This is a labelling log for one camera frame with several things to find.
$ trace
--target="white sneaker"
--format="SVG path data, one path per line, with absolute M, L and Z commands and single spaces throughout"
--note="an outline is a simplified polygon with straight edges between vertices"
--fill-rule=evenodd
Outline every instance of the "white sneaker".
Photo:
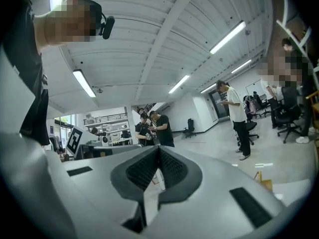
M 240 158 L 239 158 L 239 160 L 244 160 L 244 159 L 246 159 L 246 158 L 248 158 L 248 157 L 250 157 L 250 154 L 247 155 L 247 156 L 241 155 Z
M 299 136 L 297 139 L 296 139 L 296 143 L 309 143 L 309 137 L 308 136 Z
M 315 133 L 315 132 L 319 133 L 319 130 L 318 130 L 318 129 L 315 129 L 315 128 L 312 126 L 312 127 L 309 127 L 309 132 L 310 132 L 310 133 Z

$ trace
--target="white floor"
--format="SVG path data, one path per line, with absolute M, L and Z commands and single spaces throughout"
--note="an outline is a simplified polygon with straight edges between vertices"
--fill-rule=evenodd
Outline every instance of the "white floor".
M 253 119 L 257 126 L 251 134 L 254 145 L 251 145 L 251 156 L 239 160 L 240 153 L 231 121 L 218 123 L 208 132 L 192 136 L 192 138 L 174 139 L 175 147 L 207 155 L 226 161 L 247 173 L 252 178 L 257 171 L 262 172 L 263 180 L 271 179 L 273 193 L 286 206 L 295 200 L 306 196 L 315 181 L 314 143 L 298 144 L 296 134 L 291 133 L 287 143 L 283 144 L 285 133 L 277 136 L 277 129 L 272 129 L 271 117 Z M 161 192 L 159 184 L 151 183 L 145 191 L 145 207 L 148 223 L 157 213 L 157 195 Z

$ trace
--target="black headset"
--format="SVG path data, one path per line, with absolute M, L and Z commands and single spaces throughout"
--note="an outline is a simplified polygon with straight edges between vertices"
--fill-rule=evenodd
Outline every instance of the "black headset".
M 104 17 L 105 23 L 101 24 L 99 35 L 103 36 L 103 39 L 106 40 L 110 38 L 115 19 L 113 16 L 108 16 L 108 18 L 106 18 L 103 13 L 102 16 Z

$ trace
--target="balcony railing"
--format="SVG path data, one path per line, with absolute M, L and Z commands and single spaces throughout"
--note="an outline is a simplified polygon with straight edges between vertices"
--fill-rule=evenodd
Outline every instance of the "balcony railing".
M 94 124 L 94 123 L 107 123 L 111 120 L 120 120 L 120 119 L 127 119 L 128 114 L 114 114 L 114 115 L 108 115 L 108 116 L 101 116 L 101 117 L 97 117 L 97 118 L 93 118 L 93 119 L 84 119 L 84 125 L 88 125 L 88 124 Z

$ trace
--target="white ceiling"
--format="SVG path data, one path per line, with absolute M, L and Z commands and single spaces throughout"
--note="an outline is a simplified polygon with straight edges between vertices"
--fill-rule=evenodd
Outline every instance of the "white ceiling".
M 248 59 L 257 61 L 268 46 L 271 0 L 94 1 L 106 17 L 116 19 L 110 39 L 50 47 L 42 55 L 54 114 L 169 102 L 229 78 Z M 33 0 L 33 8 L 45 13 L 49 1 Z M 241 20 L 245 30 L 211 55 L 209 50 Z M 74 69 L 82 69 L 89 84 L 103 93 L 90 98 L 72 75 Z M 191 77 L 169 95 L 186 74 Z

